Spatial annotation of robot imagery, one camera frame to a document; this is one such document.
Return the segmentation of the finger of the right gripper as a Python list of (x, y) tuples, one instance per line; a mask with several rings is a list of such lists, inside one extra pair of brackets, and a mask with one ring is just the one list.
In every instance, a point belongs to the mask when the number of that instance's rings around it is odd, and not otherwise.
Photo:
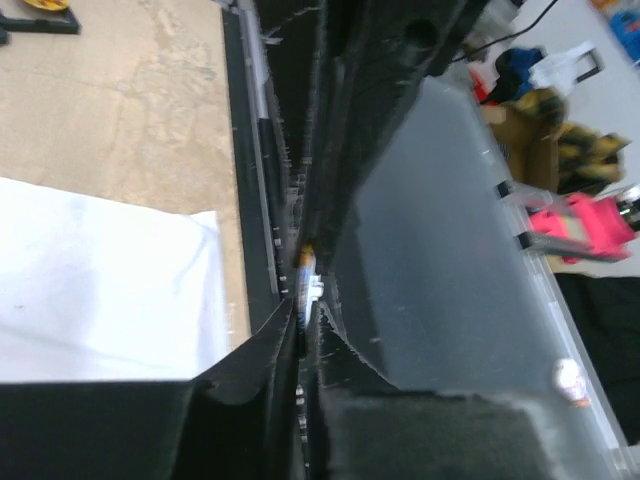
[(259, 1), (286, 194), (285, 259), (334, 257), (352, 198), (481, 1)]

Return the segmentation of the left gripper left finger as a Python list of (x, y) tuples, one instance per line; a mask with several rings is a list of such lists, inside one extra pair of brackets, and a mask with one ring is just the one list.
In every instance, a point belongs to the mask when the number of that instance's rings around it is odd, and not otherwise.
[(5, 479), (286, 479), (296, 309), (191, 380), (5, 384)]

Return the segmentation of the yellow pin brooch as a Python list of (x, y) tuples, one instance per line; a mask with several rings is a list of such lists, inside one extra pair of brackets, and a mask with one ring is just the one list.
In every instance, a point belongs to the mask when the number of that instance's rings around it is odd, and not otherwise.
[(27, 5), (48, 12), (62, 12), (69, 8), (68, 0), (23, 0)]

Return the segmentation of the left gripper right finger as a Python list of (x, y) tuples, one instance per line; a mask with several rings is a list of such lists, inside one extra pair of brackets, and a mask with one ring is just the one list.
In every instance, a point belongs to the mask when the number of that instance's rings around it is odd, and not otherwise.
[(317, 479), (562, 479), (534, 398), (402, 391), (325, 311), (314, 326)]

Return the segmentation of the round pin brooch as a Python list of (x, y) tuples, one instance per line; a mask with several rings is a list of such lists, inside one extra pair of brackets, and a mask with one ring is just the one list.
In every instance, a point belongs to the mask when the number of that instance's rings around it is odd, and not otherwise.
[(324, 283), (316, 273), (316, 257), (310, 245), (301, 250), (297, 273), (296, 318), (299, 335), (304, 337), (311, 321), (312, 306), (324, 293)]

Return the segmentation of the black display case right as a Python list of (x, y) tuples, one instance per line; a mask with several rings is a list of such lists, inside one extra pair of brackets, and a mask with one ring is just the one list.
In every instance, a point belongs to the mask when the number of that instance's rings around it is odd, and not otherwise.
[(81, 33), (81, 23), (69, 8), (62, 12), (48, 12), (33, 8), (26, 3), (27, 7), (34, 11), (44, 12), (46, 18), (11, 18), (1, 13), (1, 30), (11, 33), (34, 33), (34, 34), (55, 34), (55, 35), (79, 35)]

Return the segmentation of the white shirt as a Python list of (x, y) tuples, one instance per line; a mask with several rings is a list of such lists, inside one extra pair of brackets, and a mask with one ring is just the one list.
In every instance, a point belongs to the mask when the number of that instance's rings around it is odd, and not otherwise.
[(1, 182), (1, 380), (189, 380), (230, 352), (214, 212)]

